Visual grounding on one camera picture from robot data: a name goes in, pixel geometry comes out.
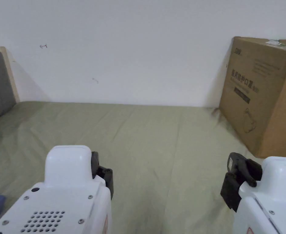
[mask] ventilation holes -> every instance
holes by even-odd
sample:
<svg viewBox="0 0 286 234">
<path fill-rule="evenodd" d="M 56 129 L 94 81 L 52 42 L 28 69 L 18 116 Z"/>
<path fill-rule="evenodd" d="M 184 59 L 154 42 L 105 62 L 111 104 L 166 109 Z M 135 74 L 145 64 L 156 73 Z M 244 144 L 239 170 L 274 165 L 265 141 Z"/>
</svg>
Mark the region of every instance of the ventilation holes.
<svg viewBox="0 0 286 234">
<path fill-rule="evenodd" d="M 56 227 L 59 225 L 63 218 L 62 214 L 64 213 L 65 211 L 35 211 L 33 215 L 31 215 L 31 219 L 28 220 L 24 225 L 24 228 L 21 229 L 21 232 L 55 232 Z"/>
</svg>

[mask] bed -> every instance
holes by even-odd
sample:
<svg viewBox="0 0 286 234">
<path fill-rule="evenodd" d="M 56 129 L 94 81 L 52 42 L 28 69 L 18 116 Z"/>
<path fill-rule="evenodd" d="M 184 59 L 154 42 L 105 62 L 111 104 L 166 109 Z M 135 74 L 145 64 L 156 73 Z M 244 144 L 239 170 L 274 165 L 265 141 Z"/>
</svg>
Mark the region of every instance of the bed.
<svg viewBox="0 0 286 234">
<path fill-rule="evenodd" d="M 231 233 L 233 211 L 220 196 L 226 160 L 231 152 L 261 160 L 218 109 L 16 102 L 13 89 L 12 96 L 0 114 L 3 213 L 44 180 L 53 146 L 81 144 L 113 169 L 114 233 Z"/>
</svg>

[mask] box label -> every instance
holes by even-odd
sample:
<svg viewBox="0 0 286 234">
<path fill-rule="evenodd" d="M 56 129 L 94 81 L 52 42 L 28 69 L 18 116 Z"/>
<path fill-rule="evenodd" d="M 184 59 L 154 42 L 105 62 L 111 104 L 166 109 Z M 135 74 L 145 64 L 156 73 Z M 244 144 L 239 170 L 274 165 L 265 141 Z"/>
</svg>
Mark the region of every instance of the box label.
<svg viewBox="0 0 286 234">
<path fill-rule="evenodd" d="M 246 103 L 249 104 L 250 102 L 250 98 L 247 97 L 242 91 L 240 91 L 239 89 L 237 89 L 236 87 L 234 88 L 234 92 L 238 94 L 238 96 L 240 96 Z"/>
</svg>

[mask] pen mark on wall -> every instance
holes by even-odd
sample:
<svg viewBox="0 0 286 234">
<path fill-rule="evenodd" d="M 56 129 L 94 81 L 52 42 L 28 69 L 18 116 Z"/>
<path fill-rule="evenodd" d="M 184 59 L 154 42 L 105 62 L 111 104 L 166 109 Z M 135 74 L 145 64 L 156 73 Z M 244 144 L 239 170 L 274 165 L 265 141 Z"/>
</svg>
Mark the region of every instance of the pen mark on wall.
<svg viewBox="0 0 286 234">
<path fill-rule="evenodd" d="M 96 81 L 96 83 L 99 83 L 99 81 L 97 79 L 92 78 L 92 80 Z"/>
</svg>

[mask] warning label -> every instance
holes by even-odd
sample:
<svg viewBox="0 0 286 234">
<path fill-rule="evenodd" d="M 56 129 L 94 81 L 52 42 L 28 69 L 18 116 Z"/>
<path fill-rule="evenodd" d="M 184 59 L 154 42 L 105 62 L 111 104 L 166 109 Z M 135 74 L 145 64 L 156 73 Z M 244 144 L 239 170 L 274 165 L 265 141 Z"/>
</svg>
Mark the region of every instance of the warning label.
<svg viewBox="0 0 286 234">
<path fill-rule="evenodd" d="M 250 227 L 247 230 L 247 234 L 254 234 Z"/>
</svg>

